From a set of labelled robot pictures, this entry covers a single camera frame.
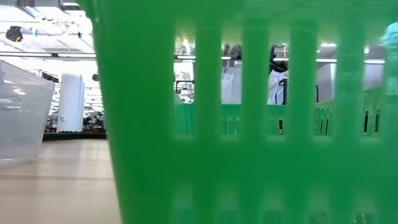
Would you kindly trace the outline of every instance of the green plastic basket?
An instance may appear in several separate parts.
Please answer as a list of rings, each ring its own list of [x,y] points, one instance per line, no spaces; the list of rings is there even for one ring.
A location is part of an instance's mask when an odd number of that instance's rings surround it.
[[[80,1],[93,22],[125,224],[398,222],[398,34],[385,31],[398,1]],[[364,46],[384,33],[378,102],[363,94]],[[178,122],[176,35],[196,43],[195,105],[178,106]],[[242,105],[226,106],[229,116],[220,106],[222,40],[244,50]],[[265,103],[277,41],[290,43],[286,108]],[[338,45],[335,101],[315,109],[321,41]],[[376,119],[377,108],[380,130],[369,138],[364,117]],[[333,134],[315,136],[331,114]]]

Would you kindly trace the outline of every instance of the plastic container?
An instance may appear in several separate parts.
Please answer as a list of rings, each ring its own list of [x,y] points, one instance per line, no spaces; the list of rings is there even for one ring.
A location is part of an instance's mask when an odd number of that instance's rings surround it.
[[[0,167],[39,155],[54,86],[0,61]]]
[[[362,88],[364,48],[378,44],[397,20],[397,1],[80,2],[93,21],[125,224],[397,221],[395,30],[386,35],[387,88],[371,138],[363,132]],[[177,34],[196,43],[190,134],[175,131],[170,89]],[[234,108],[239,133],[227,136],[220,122],[224,40],[241,40],[244,50],[242,105]],[[276,41],[289,42],[291,50],[289,102],[278,115],[283,135],[268,128],[281,111],[266,105],[267,49]],[[333,134],[319,137],[313,86],[321,42],[338,45],[338,64],[333,108],[322,112],[332,115]]]

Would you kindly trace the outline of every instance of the beige floor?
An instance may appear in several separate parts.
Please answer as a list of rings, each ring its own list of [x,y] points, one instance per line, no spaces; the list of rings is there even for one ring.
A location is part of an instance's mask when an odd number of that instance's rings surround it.
[[[0,223],[120,222],[104,140],[44,142],[36,161],[0,169]]]

